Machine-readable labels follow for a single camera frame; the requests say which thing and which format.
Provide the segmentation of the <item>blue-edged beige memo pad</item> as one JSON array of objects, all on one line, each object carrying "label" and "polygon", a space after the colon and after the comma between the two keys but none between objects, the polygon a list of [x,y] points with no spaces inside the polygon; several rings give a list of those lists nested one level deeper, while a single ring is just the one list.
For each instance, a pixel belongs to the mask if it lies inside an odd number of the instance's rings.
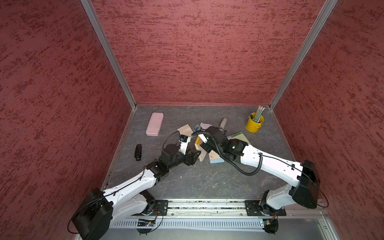
[{"label": "blue-edged beige memo pad", "polygon": [[225,160],[223,160],[214,150],[210,151],[209,160],[210,164],[220,164],[225,162]]}]

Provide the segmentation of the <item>yellow-top beige memo pad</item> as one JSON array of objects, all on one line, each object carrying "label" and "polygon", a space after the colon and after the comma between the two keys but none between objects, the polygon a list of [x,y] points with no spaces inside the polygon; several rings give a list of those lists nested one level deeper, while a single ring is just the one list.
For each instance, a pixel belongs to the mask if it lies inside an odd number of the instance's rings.
[{"label": "yellow-top beige memo pad", "polygon": [[202,148],[201,143],[203,143],[202,139],[200,137],[197,137],[195,141],[195,149],[201,152],[198,159],[200,162],[203,162],[207,155],[207,152]]}]

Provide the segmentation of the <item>green memo pad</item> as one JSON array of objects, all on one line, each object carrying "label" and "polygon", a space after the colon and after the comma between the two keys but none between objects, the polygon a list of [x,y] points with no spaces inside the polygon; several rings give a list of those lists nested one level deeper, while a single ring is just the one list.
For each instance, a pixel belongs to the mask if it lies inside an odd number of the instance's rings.
[{"label": "green memo pad", "polygon": [[246,136],[243,134],[243,132],[238,132],[232,135],[227,136],[228,140],[237,139],[241,140],[243,142],[246,142],[248,145],[250,145],[250,141],[246,138]]}]

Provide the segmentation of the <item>torn blue-edged beige page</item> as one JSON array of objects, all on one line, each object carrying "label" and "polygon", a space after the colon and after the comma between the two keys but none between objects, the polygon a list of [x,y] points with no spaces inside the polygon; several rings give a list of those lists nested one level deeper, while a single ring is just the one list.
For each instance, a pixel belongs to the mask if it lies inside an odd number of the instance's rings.
[{"label": "torn blue-edged beige page", "polygon": [[177,131],[180,133],[180,135],[185,135],[187,137],[191,137],[194,133],[193,129],[188,124],[178,128]]}]

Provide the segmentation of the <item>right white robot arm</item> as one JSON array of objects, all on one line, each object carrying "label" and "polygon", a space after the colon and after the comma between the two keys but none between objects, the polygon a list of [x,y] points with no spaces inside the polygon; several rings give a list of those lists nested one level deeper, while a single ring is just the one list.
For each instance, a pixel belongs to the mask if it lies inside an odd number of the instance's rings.
[{"label": "right white robot arm", "polygon": [[257,209],[271,216],[286,206],[298,204],[307,209],[320,207],[318,203],[320,178],[314,163],[286,160],[257,149],[239,139],[228,139],[216,127],[192,134],[202,140],[205,151],[214,151],[226,163],[245,176],[254,176],[260,171],[271,174],[286,184],[275,190],[266,190]]}]

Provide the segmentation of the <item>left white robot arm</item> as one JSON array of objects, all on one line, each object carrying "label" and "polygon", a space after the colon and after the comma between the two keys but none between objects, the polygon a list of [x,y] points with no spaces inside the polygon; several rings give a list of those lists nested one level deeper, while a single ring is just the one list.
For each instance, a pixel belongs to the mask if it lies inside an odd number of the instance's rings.
[{"label": "left white robot arm", "polygon": [[161,182],[174,167],[194,165],[201,151],[180,152],[174,144],[167,145],[158,159],[144,166],[143,171],[124,183],[106,190],[91,190],[70,219],[76,234],[83,240],[99,240],[111,225],[125,217],[153,210],[154,198],[148,189]]}]

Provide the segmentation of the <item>pink pencil case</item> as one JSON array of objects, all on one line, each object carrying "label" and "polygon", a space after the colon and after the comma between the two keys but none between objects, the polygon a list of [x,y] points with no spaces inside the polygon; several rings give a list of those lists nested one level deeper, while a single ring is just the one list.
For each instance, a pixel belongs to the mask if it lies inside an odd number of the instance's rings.
[{"label": "pink pencil case", "polygon": [[162,123],[164,120],[163,113],[152,113],[150,121],[146,129],[146,135],[150,137],[156,137],[159,135]]}]

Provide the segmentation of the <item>small black device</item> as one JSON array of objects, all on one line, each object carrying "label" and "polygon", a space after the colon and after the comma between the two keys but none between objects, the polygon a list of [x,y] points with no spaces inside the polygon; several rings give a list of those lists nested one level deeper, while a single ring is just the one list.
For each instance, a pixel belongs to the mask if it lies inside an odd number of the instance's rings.
[{"label": "small black device", "polygon": [[136,145],[134,157],[135,157],[135,160],[137,162],[141,161],[141,159],[142,159],[142,145],[141,144]]}]

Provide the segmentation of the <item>yellow pencil cup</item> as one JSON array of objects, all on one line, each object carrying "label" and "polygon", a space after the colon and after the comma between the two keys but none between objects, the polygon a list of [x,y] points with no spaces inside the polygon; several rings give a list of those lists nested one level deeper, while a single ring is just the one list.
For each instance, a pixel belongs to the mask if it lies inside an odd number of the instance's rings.
[{"label": "yellow pencil cup", "polygon": [[259,131],[259,129],[262,127],[262,124],[264,123],[264,117],[261,115],[259,119],[254,118],[256,116],[256,113],[252,113],[249,118],[248,122],[246,124],[246,129],[251,133],[256,133]]}]

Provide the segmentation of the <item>bundle of pencils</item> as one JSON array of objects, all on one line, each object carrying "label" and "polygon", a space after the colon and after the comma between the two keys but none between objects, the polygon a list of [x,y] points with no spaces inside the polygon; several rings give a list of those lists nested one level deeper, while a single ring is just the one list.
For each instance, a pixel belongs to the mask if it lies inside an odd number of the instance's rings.
[{"label": "bundle of pencils", "polygon": [[265,107],[259,106],[256,113],[253,114],[252,120],[256,123],[259,123],[264,110]]}]

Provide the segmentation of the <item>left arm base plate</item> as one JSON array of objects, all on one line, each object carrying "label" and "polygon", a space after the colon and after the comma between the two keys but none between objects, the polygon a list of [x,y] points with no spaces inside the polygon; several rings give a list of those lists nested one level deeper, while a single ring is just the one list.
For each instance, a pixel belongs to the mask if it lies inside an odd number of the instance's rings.
[{"label": "left arm base plate", "polygon": [[152,200],[147,204],[142,214],[147,216],[155,216],[156,214],[160,216],[166,216],[168,212],[168,206],[168,200]]}]

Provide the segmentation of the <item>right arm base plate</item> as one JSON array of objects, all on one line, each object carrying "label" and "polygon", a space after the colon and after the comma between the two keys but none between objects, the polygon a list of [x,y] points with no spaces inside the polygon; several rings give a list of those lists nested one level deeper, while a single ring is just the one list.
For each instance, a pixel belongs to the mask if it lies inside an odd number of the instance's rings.
[{"label": "right arm base plate", "polygon": [[284,208],[275,210],[267,204],[261,204],[260,201],[246,200],[244,203],[247,216],[249,217],[284,217],[287,215]]}]

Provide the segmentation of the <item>aluminium rail frame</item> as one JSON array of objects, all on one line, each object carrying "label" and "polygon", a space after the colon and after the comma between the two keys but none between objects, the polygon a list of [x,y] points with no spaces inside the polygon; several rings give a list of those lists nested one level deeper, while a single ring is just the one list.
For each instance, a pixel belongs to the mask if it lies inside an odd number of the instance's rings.
[{"label": "aluminium rail frame", "polygon": [[284,208],[287,213],[284,217],[249,217],[245,209],[246,200],[168,199],[168,201],[166,216],[158,214],[147,216],[140,213],[123,218],[109,229],[134,229],[140,234],[149,234],[162,229],[265,232],[269,235],[290,231],[300,237],[310,229],[314,229],[320,231],[325,240],[339,239],[329,215],[322,208],[311,210],[292,205]]}]

